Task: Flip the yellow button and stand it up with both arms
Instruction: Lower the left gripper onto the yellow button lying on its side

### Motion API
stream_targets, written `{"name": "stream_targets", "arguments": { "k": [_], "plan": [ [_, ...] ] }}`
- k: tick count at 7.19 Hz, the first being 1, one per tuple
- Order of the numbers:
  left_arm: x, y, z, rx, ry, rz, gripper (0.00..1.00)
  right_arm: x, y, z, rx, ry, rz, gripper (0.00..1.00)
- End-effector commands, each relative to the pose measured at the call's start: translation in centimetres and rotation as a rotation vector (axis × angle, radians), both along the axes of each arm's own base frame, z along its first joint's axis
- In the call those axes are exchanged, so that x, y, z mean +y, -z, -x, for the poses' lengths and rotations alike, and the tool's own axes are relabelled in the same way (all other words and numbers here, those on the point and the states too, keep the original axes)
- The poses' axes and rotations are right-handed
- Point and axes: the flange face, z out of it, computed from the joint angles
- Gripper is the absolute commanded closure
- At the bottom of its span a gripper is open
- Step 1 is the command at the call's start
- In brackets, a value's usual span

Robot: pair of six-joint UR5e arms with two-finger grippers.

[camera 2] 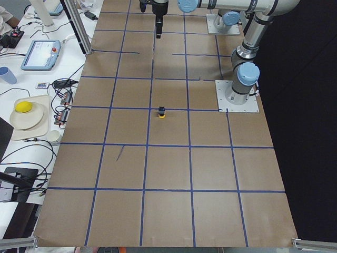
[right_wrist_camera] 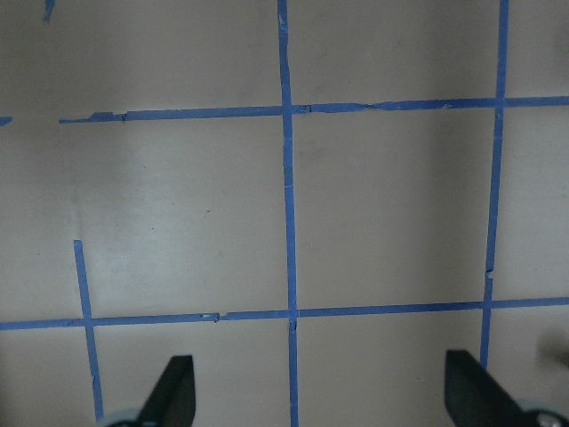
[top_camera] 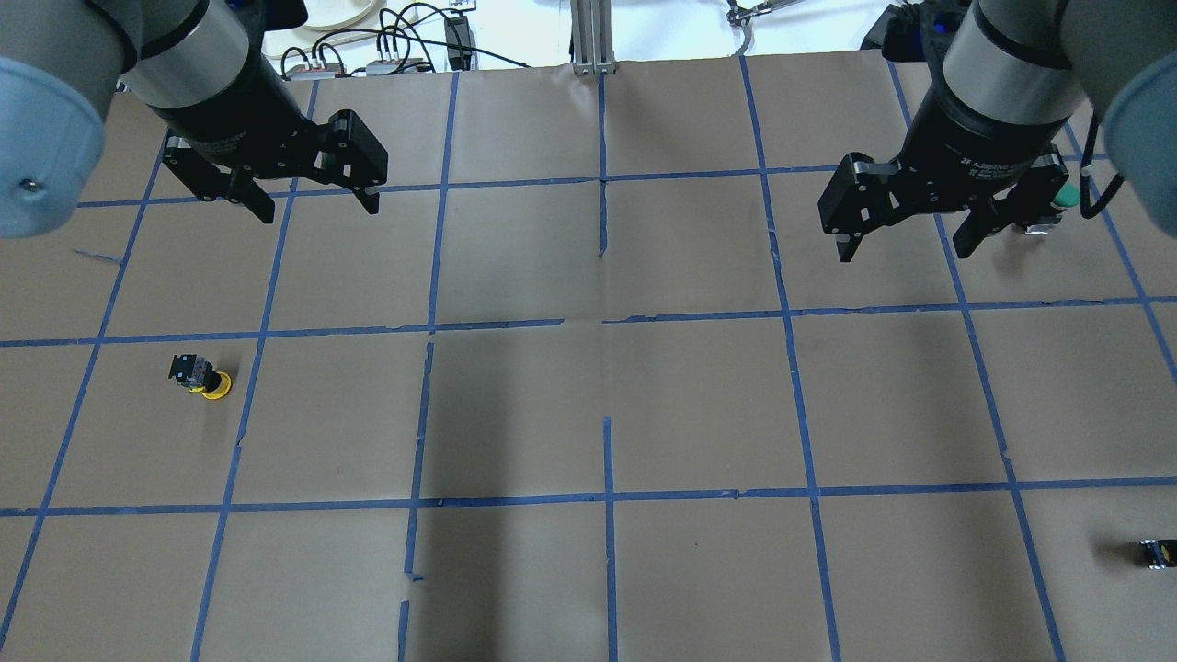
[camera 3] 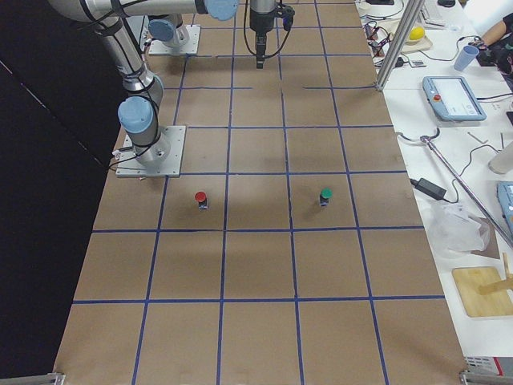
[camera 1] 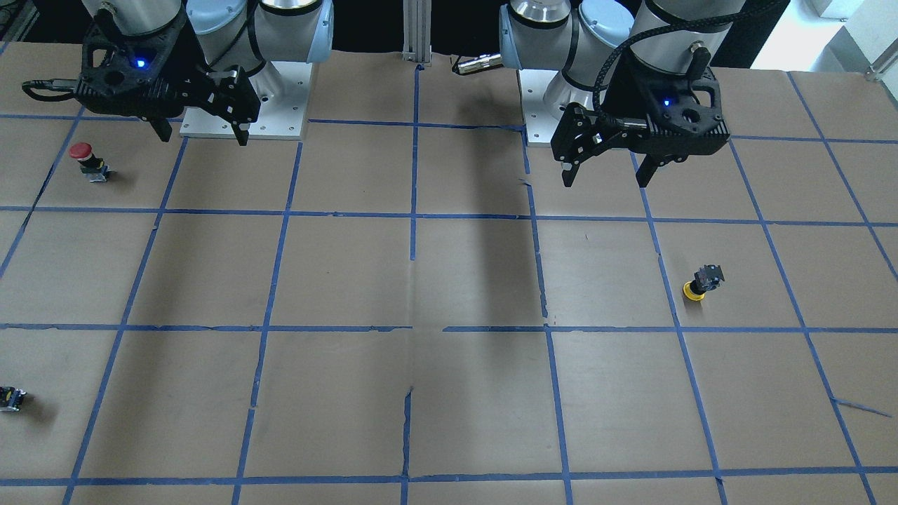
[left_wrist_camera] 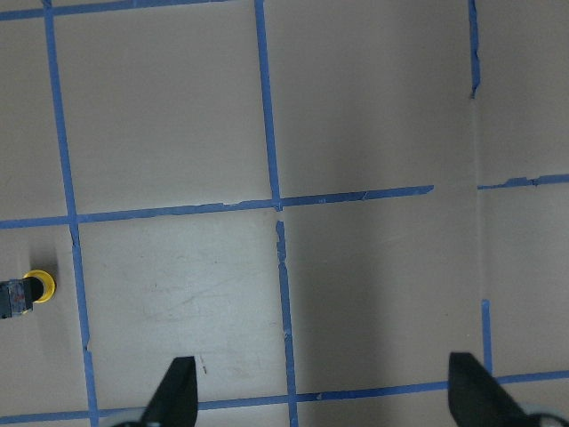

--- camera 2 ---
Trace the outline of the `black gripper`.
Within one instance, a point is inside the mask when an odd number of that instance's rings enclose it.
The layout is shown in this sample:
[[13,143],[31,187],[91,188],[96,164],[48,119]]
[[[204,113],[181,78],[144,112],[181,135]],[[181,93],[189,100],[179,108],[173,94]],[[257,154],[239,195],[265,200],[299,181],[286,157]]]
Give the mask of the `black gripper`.
[[160,39],[162,35],[163,28],[163,17],[167,14],[169,7],[168,0],[153,0],[152,1],[152,12],[156,15],[155,26],[156,26],[156,38]]

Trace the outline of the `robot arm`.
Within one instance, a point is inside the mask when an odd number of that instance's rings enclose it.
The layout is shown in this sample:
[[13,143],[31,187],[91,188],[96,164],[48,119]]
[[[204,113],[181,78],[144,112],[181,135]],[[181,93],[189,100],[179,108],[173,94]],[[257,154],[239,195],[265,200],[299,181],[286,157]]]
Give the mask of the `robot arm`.
[[225,30],[236,25],[239,21],[240,11],[219,9],[213,24],[217,29]]
[[179,9],[190,13],[197,8],[217,9],[222,18],[221,24],[236,24],[233,15],[238,11],[253,13],[243,42],[231,55],[234,80],[225,91],[226,99],[236,105],[242,105],[250,96],[250,90],[259,79],[260,70],[253,63],[258,52],[261,38],[273,17],[286,14],[294,9],[299,1],[177,1]]

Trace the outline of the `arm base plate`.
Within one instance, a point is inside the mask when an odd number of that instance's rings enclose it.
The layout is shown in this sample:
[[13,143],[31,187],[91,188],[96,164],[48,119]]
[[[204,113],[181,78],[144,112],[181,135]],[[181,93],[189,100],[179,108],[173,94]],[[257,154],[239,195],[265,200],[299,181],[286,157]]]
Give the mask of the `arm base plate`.
[[230,80],[216,80],[216,95],[219,112],[259,113],[254,88],[248,94],[237,94]]
[[222,17],[218,14],[207,14],[207,29],[212,35],[239,36],[240,31],[237,24],[227,26],[224,24]]

